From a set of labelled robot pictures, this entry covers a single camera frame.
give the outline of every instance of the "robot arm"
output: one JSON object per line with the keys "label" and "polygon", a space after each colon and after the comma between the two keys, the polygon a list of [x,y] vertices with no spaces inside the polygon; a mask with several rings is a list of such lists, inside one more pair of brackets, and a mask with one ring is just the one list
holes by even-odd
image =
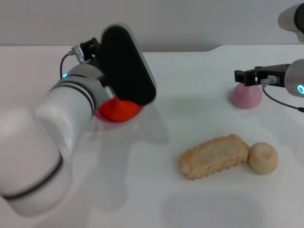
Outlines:
{"label": "robot arm", "polygon": [[[282,29],[296,33],[300,42],[304,42],[304,3],[292,6],[283,11],[278,19]],[[266,85],[285,87],[298,97],[304,97],[304,59],[292,64],[275,66],[258,66],[248,71],[236,70],[235,81],[245,86]]]}
{"label": "robot arm", "polygon": [[34,111],[0,114],[0,194],[19,214],[32,216],[56,205],[71,182],[71,159],[96,110],[111,98],[138,105],[156,96],[155,81],[125,25],[107,28],[74,48],[81,64],[48,92]]}

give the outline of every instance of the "white wall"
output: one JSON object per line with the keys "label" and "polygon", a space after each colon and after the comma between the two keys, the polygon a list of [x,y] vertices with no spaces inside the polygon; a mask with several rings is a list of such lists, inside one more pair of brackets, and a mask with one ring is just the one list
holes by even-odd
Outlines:
{"label": "white wall", "polygon": [[0,45],[74,45],[114,22],[145,51],[298,43],[277,18],[301,0],[1,0]]}

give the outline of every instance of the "cookie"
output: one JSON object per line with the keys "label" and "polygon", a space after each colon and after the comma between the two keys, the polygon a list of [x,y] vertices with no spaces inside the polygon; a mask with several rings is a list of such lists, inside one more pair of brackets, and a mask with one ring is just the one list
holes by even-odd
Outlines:
{"label": "cookie", "polygon": [[192,149],[179,157],[179,169],[189,179],[198,179],[245,163],[249,146],[236,134],[219,137]]}

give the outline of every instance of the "pink object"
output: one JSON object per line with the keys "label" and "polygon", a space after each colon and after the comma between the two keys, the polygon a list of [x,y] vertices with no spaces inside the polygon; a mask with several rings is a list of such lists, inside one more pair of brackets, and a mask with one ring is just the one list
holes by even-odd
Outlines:
{"label": "pink object", "polygon": [[259,86],[244,86],[238,84],[231,95],[233,103],[240,108],[254,108],[262,101],[262,91]]}

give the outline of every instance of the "beige ball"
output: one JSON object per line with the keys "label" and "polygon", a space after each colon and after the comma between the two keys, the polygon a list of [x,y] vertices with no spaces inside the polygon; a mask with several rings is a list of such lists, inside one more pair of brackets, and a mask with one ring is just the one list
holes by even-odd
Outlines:
{"label": "beige ball", "polygon": [[250,148],[247,162],[255,172],[265,175],[276,169],[278,157],[273,146],[258,142]]}

